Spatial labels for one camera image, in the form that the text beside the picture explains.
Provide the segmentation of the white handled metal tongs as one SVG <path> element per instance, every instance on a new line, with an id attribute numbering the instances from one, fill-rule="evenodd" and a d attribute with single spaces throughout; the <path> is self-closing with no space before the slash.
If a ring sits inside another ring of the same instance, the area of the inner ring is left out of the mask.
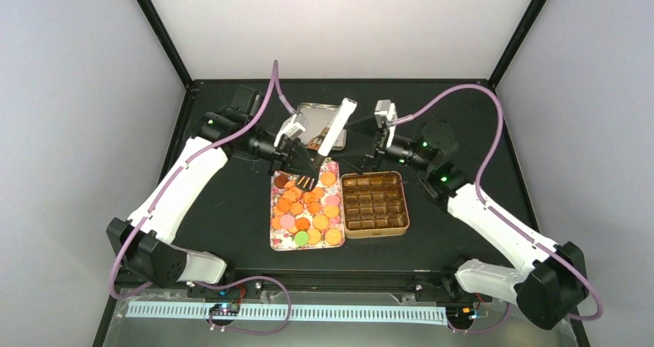
<path id="1" fill-rule="evenodd" d="M 312 173 L 310 175 L 299 175 L 295 181 L 295 186 L 300 190 L 310 192 L 316 187 L 322 165 L 356 107 L 356 101 L 344 98 L 334 117 L 315 140 L 309 143 L 308 148 L 316 150 L 317 154 L 312 162 Z"/>

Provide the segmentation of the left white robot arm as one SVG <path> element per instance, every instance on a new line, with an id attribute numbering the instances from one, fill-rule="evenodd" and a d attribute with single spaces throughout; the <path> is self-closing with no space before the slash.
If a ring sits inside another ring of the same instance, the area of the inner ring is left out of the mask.
<path id="1" fill-rule="evenodd" d="M 115 217 L 108 224 L 106 233 L 116 252 L 110 295 L 123 298 L 115 288 L 120 268 L 146 280 L 133 295 L 152 285 L 176 283 L 221 289 L 227 261 L 209 251 L 176 246 L 177 232 L 202 190 L 236 153 L 280 163 L 287 171 L 309 172 L 307 150 L 293 134 L 303 130 L 300 117 L 277 79 L 264 95 L 246 89 L 243 98 L 203 114 L 153 193 L 126 220 Z"/>

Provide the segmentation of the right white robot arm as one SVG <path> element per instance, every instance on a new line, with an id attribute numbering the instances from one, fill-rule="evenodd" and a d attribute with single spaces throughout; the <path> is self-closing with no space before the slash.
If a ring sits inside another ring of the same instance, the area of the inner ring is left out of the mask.
<path id="1" fill-rule="evenodd" d="M 413 139 L 397 135 L 388 121 L 373 118 L 346 129 L 370 139 L 363 171 L 376 169 L 384 160 L 412 167 L 438 207 L 474 229 L 511 263 L 507 268 L 476 258 L 463 261 L 439 279 L 446 298 L 489 295 L 517 306 L 532 324 L 550 330 L 588 297 L 582 250 L 531 230 L 468 179 L 453 164 L 459 144 L 447 122 L 426 123 Z"/>

